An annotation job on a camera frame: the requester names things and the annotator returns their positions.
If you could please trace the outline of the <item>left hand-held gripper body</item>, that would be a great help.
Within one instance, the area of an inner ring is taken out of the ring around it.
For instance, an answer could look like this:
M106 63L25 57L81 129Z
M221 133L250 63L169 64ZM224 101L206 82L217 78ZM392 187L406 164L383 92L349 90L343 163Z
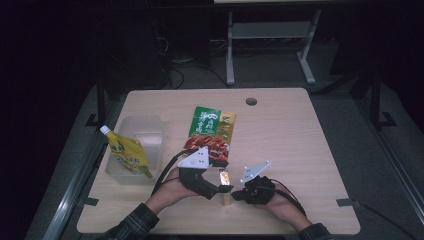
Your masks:
M186 157L177 163L179 181L183 186L208 200L218 192L217 187L202 176L209 166L207 147L188 149Z

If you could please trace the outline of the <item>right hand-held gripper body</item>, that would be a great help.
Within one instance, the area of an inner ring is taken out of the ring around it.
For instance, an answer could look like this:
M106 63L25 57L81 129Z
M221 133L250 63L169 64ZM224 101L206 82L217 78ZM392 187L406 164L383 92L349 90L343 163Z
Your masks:
M244 167L240 182L244 185L240 197L247 204L267 204L274 195L275 186L267 177L260 174L270 166L271 161Z

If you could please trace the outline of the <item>clear plastic container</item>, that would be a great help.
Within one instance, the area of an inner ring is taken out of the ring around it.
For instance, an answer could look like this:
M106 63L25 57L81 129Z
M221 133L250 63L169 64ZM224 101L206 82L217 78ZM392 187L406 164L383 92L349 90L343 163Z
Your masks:
M121 185L154 185L161 170L161 154L164 124L159 116L128 116L123 118L120 125L112 130L119 135L133 138L141 142L147 155L148 167L153 175L148 179L143 174L133 174L122 166L111 153L106 164L105 172Z

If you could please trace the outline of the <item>yellow green spout pouch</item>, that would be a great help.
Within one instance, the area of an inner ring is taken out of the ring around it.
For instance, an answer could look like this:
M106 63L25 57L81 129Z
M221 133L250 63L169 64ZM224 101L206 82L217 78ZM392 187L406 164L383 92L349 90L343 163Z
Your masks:
M100 131L106 136L111 153L122 166L133 174L153 178L148 167L147 155L139 140L119 135L106 125L102 126Z

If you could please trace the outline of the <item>person's left hand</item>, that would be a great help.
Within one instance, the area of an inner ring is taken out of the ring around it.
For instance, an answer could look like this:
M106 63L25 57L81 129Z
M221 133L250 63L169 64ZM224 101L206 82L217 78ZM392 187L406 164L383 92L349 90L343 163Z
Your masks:
M172 206L178 201L196 196L196 193L187 189L179 180L179 169L174 168L168 174L166 181L155 192L153 199L161 209Z

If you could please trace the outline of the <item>person's right hand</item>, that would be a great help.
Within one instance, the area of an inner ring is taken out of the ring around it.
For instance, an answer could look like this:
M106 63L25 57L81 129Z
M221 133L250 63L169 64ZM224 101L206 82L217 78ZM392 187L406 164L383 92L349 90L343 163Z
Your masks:
M311 224L301 211L285 197L274 194L266 205L257 205L257 208L266 209L275 217L301 230Z

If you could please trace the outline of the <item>green and red snack packet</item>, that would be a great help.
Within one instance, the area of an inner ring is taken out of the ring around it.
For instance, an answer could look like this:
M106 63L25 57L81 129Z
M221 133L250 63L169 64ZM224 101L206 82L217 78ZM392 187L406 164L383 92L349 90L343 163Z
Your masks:
M227 161L235 121L234 112L197 106L184 149L207 146L212 159Z

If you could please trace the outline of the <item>black metal post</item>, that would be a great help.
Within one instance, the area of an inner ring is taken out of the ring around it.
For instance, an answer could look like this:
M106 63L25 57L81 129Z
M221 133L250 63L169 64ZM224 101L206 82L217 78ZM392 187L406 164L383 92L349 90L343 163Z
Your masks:
M91 114L86 122L86 126L95 126L100 128L105 123L106 118L106 105L105 105L105 88L104 80L99 77L96 82L97 94L97 113Z
M373 71L371 79L370 120L377 130L383 127L396 127L397 124L389 112L380 111L381 79L377 70Z

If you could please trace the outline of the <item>aluminium frame rail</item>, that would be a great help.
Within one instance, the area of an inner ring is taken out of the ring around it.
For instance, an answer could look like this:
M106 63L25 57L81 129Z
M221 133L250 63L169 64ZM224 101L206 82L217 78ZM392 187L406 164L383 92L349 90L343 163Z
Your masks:
M414 126L409 126L408 122L396 123L395 116L388 110L379 114L382 124L377 126L371 120L368 102L355 100L355 104L368 128L376 136L413 209L424 221L424 157L421 154L424 137Z
M78 205L81 194L93 172L100 166L106 149L106 140L95 133L85 151L82 162L73 175L42 240L60 240Z

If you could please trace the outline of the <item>white metal stand frame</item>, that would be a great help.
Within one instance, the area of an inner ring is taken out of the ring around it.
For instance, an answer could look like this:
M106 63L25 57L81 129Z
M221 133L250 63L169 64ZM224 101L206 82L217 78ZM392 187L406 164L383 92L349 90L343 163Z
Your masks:
M304 39L305 46L296 53L306 82L316 83L314 75L307 61L308 53L318 26L322 10L314 12L311 21L294 22L247 22L240 23L233 20L233 13L228 14L227 26L227 54L226 54L226 83L235 84L233 65L233 41L245 39Z

